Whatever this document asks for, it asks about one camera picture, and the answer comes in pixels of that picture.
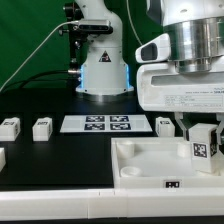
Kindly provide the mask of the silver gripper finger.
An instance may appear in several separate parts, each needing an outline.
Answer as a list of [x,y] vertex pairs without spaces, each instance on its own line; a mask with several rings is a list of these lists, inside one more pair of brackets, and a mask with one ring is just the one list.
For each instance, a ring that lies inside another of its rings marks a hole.
[[219,122],[216,130],[217,143],[218,145],[222,145],[222,132],[224,131],[224,113],[216,113],[216,120]]
[[182,130],[183,138],[185,140],[189,140],[189,122],[184,119],[184,113],[183,112],[175,112],[174,113],[175,121],[177,122],[178,126]]

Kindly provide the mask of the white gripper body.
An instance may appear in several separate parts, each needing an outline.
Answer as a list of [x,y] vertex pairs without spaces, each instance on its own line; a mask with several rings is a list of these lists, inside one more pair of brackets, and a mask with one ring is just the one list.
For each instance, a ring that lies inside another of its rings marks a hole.
[[145,111],[224,112],[224,72],[178,74],[168,63],[142,65],[137,96]]

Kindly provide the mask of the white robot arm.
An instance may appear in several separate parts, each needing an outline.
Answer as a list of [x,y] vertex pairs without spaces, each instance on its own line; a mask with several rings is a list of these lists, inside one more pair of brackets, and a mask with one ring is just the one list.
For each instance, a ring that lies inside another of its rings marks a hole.
[[146,0],[147,15],[163,33],[135,51],[141,64],[129,85],[122,58],[122,22],[104,0],[75,0],[70,33],[89,44],[86,61],[71,60],[77,92],[101,101],[135,90],[146,111],[214,113],[224,138],[224,0]]

